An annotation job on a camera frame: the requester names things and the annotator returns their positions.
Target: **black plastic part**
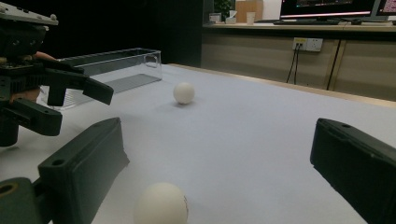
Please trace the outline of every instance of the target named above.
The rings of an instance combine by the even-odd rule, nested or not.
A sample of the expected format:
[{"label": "black plastic part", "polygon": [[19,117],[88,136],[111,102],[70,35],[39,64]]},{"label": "black plastic part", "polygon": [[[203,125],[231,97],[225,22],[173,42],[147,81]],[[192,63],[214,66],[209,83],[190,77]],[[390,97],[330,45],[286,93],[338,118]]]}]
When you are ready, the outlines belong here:
[{"label": "black plastic part", "polygon": [[4,115],[0,115],[0,147],[9,147],[18,141],[20,125]]},{"label": "black plastic part", "polygon": [[59,134],[62,114],[26,99],[15,99],[11,107],[5,107],[3,114],[29,130],[48,136]]},{"label": "black plastic part", "polygon": [[0,20],[0,57],[35,54],[46,32],[43,25]]},{"label": "black plastic part", "polygon": [[396,148],[348,124],[318,119],[310,160],[368,223],[396,223]]},{"label": "black plastic part", "polygon": [[107,105],[110,105],[113,93],[114,90],[111,87],[91,78],[85,82],[82,92],[82,94]]},{"label": "black plastic part", "polygon": [[0,223],[44,223],[28,178],[18,177],[0,182]]},{"label": "black plastic part", "polygon": [[88,224],[118,173],[129,163],[120,119],[98,122],[38,166],[54,224]]},{"label": "black plastic part", "polygon": [[120,119],[97,122],[43,161],[34,184],[23,177],[0,182],[0,223],[92,223],[128,163]]}]

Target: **white table surface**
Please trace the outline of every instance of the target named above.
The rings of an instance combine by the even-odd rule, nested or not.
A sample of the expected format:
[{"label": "white table surface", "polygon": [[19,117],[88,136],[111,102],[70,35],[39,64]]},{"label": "white table surface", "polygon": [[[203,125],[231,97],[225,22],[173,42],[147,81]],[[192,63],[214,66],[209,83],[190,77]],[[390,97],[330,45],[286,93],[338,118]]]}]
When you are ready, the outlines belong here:
[{"label": "white table surface", "polygon": [[[20,128],[18,143],[0,148],[0,180],[36,180],[53,152],[95,122],[120,117],[131,162],[93,223],[133,223],[139,195],[163,181],[185,192],[189,224],[365,223],[310,163],[315,125],[335,119],[395,147],[396,107],[247,79],[163,65],[163,80],[118,93],[111,105],[63,111],[58,136]],[[190,105],[173,98],[182,81],[195,87]]]}]

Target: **clear plastic box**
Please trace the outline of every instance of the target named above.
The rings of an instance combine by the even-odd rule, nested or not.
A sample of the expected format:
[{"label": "clear plastic box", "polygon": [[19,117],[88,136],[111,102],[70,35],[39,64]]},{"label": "clear plastic box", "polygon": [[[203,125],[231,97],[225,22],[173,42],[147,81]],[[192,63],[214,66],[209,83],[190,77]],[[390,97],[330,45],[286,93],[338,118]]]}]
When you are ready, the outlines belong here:
[{"label": "clear plastic box", "polygon": [[[84,69],[90,78],[106,83],[114,94],[163,79],[161,52],[155,49],[123,49],[105,53],[90,54],[60,59],[74,67]],[[41,87],[41,100],[46,103],[49,87]],[[52,106],[65,110],[92,101],[82,91],[68,89],[63,106]]]}]

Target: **white ball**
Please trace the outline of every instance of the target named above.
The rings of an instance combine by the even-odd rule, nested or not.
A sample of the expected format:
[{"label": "white ball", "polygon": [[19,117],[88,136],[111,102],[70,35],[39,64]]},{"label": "white ball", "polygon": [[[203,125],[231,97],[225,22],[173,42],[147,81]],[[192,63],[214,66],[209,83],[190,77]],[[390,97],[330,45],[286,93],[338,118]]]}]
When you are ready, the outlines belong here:
[{"label": "white ball", "polygon": [[189,209],[183,191],[161,182],[149,186],[134,208],[134,224],[186,224]]},{"label": "white ball", "polygon": [[194,95],[194,87],[188,82],[181,82],[174,88],[174,97],[179,104],[189,104],[194,98]]}]

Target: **monitor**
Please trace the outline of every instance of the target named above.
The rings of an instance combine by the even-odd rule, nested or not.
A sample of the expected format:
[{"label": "monitor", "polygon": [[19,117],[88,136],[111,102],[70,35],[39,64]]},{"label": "monitor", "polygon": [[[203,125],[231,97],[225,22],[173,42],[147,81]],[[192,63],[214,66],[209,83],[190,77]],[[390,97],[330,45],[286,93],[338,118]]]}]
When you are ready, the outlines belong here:
[{"label": "monitor", "polygon": [[396,0],[381,0],[377,16],[396,16]]},{"label": "monitor", "polygon": [[370,17],[375,0],[282,0],[281,20]]}]

